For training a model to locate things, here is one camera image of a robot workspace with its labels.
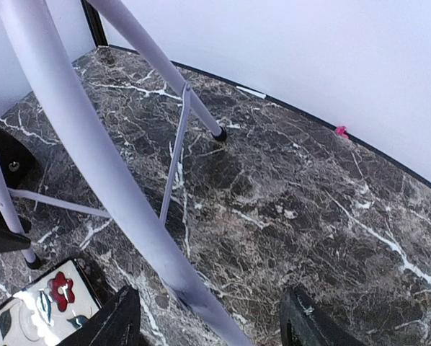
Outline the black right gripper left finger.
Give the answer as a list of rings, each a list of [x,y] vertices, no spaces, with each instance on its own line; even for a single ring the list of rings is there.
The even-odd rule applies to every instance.
[[[141,305],[138,291],[122,287],[86,324],[58,345],[140,345]]]

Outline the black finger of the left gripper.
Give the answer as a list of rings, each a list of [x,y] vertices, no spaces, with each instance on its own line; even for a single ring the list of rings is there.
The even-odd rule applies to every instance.
[[[18,188],[35,162],[35,157],[22,143],[0,128],[0,167],[8,187]],[[12,233],[0,213],[0,254],[29,247],[30,239]]]

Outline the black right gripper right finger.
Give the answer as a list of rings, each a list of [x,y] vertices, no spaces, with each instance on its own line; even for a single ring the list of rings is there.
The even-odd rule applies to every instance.
[[[280,301],[282,345],[358,345],[360,340],[336,324],[300,287],[290,286]]]

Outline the white perforated music stand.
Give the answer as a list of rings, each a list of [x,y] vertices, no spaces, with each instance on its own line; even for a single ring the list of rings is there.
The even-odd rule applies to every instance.
[[[74,72],[44,1],[0,1],[22,70],[54,131],[99,201],[179,300],[228,345],[249,338],[205,287],[117,152]]]

